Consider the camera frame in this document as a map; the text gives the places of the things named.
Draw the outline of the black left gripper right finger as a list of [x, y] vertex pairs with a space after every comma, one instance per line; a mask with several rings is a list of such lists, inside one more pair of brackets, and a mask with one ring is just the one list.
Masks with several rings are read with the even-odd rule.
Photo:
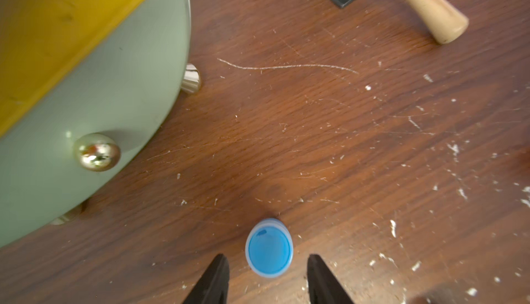
[[322, 257], [311, 254], [307, 262], [309, 299], [312, 304], [354, 304]]

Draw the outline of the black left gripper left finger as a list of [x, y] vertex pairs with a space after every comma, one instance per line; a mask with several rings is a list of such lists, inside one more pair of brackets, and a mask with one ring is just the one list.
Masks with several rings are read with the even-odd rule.
[[183, 304], [225, 304], [229, 292], [229, 261], [218, 254], [205, 270]]

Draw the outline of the blue paint can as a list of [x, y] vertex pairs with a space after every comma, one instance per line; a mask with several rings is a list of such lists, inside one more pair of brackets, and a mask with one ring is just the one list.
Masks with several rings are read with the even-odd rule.
[[291, 266], [293, 239], [283, 222], [267, 218], [251, 230], [244, 252], [252, 271], [264, 278], [276, 278]]

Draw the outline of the pale green bottom drawer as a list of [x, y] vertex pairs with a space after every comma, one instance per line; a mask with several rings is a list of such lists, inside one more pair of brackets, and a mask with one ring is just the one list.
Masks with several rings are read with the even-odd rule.
[[188, 80], [190, 0], [144, 0], [5, 134], [1, 244], [61, 224], [150, 141]]

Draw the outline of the yellow drawer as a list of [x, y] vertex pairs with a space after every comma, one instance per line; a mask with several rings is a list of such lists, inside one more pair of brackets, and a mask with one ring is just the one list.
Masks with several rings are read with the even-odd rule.
[[143, 1], [1, 0], [1, 133]]

